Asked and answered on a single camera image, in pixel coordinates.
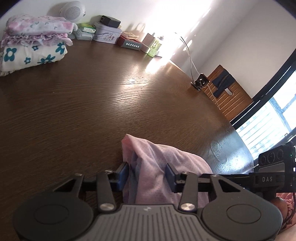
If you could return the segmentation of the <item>pink sleeved right forearm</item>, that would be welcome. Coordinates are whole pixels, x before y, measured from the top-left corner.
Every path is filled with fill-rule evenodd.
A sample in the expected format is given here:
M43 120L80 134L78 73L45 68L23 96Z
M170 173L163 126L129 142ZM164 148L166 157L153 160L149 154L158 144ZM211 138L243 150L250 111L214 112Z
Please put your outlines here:
M283 214L283 225L276 240L295 240L295 193L278 193L276 197L280 198Z

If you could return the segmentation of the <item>person's right hand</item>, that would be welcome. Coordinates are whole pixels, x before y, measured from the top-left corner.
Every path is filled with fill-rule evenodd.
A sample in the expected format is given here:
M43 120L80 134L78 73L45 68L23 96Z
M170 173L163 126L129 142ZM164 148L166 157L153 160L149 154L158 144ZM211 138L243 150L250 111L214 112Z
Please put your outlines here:
M272 199L270 202L280 210L283 219L286 219L288 213L288 206L286 201L280 197L276 197Z

